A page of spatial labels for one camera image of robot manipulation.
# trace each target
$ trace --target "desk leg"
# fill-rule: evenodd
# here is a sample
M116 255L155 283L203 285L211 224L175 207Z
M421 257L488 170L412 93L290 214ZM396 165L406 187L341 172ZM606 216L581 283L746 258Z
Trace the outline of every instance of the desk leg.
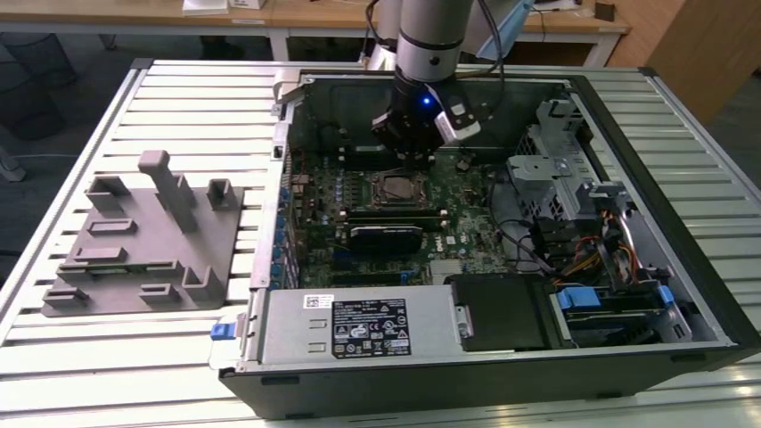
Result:
M107 51L113 51L116 49L116 34L99 34L100 43L104 44Z
M269 29L272 59L288 61L288 29Z
M584 67L605 67L620 38L621 34L618 33L600 34L600 39L597 44L592 47L590 54L584 62Z

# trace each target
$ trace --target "white sticker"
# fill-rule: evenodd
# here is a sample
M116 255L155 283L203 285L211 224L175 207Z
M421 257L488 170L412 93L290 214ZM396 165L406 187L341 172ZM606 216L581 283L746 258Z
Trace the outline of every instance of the white sticker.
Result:
M232 20L233 24L264 25L264 20Z
M333 294L305 294L304 309L330 309L333 307Z

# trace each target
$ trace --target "metal table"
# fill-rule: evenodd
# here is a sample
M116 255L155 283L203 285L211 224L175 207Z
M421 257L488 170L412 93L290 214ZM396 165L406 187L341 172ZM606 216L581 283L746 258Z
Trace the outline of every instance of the metal table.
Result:
M688 374L632 398L265 422L207 366L208 332L245 310L261 221L264 168L276 118L276 73L356 64L137 61L0 292L0 418L17 426L692 426L761 424L761 357ZM638 70L514 68L582 73L638 151L745 312L761 327L761 193L657 77ZM87 209L97 174L137 173L145 149L171 153L191 185L226 177L246 188L233 279L220 310L45 318L39 310ZM612 165L602 164L614 176Z

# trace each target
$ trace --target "paper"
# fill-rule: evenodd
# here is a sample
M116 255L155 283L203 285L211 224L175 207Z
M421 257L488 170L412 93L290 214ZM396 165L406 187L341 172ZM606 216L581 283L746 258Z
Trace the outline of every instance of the paper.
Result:
M221 15L226 13L226 0L184 0L183 15Z

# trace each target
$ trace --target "motherboard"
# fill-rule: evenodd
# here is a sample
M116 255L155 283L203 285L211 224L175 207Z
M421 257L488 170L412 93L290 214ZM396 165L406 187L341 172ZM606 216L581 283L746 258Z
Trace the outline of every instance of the motherboard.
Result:
M441 152L429 170L346 168L340 156L292 154L304 288L441 284L510 270L488 208L492 165Z

